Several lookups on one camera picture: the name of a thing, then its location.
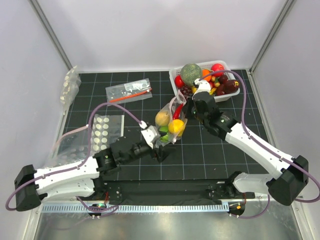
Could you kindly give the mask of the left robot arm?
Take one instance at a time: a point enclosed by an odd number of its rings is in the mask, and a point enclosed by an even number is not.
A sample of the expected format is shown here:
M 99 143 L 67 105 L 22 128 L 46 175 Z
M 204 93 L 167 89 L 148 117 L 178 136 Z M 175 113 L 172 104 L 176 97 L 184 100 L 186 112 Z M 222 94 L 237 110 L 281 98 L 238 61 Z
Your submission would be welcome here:
M 120 171 L 122 165 L 146 156 L 162 163 L 174 151 L 172 146 L 149 145 L 145 140 L 134 143 L 123 136 L 86 161 L 44 169 L 26 165 L 14 180 L 14 210 L 32 210 L 45 200 L 59 197 L 101 200 L 106 195 L 105 176 Z

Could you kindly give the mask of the bright green round fruit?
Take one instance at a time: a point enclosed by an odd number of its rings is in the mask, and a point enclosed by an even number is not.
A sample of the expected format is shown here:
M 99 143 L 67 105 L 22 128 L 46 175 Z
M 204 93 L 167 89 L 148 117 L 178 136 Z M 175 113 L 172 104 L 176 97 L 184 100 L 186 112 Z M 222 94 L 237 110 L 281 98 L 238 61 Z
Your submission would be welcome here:
M 168 127 L 167 126 L 161 126 L 160 128 L 159 128 L 159 133 L 160 132 L 166 132 L 166 133 L 168 133 L 169 132 L 169 130 L 168 130 Z

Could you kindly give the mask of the red chili pepper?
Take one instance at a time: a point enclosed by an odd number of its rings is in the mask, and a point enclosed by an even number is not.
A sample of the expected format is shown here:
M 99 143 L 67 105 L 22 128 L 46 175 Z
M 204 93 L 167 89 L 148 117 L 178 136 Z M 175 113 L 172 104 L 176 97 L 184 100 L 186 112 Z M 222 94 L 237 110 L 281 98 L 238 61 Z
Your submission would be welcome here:
M 173 120 L 181 120 L 182 119 L 182 109 L 184 107 L 184 104 L 181 103 L 174 111 L 172 119 Z

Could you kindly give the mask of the yellow lemon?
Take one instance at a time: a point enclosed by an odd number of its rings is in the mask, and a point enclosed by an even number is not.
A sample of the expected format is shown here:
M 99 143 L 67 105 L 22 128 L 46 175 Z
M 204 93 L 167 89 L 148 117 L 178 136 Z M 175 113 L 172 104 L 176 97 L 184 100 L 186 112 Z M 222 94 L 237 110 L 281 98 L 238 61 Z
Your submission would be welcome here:
M 155 116 L 155 123 L 159 127 L 167 126 L 170 120 L 170 114 L 167 111 L 160 111 Z

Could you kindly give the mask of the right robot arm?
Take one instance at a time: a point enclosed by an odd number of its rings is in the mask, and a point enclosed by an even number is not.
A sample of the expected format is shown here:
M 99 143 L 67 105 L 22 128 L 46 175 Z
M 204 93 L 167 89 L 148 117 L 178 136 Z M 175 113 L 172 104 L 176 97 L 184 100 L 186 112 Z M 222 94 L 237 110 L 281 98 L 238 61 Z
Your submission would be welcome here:
M 292 157 L 249 130 L 231 113 L 219 109 L 208 92 L 197 93 L 182 108 L 187 119 L 198 120 L 213 136 L 242 150 L 266 171 L 266 174 L 234 173 L 225 185 L 230 198 L 245 192 L 269 194 L 278 203 L 289 206 L 309 182 L 309 162 Z

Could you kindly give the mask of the pink zipper dotted bag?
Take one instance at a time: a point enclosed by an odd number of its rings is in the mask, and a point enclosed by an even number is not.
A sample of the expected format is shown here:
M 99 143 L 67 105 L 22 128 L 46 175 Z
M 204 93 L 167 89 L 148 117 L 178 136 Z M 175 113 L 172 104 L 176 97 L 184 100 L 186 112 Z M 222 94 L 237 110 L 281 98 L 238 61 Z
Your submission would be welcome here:
M 188 122 L 183 113 L 186 103 L 187 99 L 179 90 L 177 95 L 156 114 L 155 125 L 160 133 L 156 143 L 159 146 L 175 144 L 181 139 Z

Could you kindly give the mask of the yellow red peach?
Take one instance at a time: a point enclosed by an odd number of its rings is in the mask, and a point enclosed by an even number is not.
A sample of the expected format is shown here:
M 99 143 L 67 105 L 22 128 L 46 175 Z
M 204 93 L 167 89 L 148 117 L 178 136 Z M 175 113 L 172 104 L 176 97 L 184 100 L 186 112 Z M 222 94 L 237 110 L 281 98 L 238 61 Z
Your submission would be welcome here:
M 176 119 L 176 120 L 172 120 L 169 124 L 168 124 L 168 131 L 171 134 L 175 134 L 175 135 L 182 135 L 184 130 L 185 130 L 185 122 L 180 120 L 180 119 Z

